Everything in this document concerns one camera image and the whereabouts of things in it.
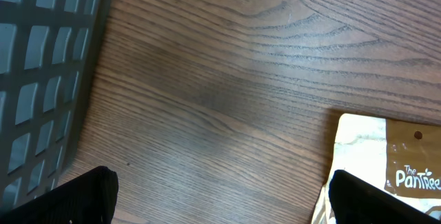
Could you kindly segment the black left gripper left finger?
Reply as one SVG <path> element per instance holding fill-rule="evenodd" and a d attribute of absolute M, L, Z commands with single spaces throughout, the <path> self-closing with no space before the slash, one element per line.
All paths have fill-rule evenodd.
<path fill-rule="evenodd" d="M 1 224 L 112 222 L 119 192 L 117 173 L 98 166 L 1 216 Z"/>

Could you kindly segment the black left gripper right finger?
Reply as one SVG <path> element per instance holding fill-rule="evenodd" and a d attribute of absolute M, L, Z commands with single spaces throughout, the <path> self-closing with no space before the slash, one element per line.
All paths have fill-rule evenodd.
<path fill-rule="evenodd" d="M 329 184 L 329 201 L 337 224 L 440 224 L 440 221 L 432 216 L 344 170 L 334 172 Z"/>

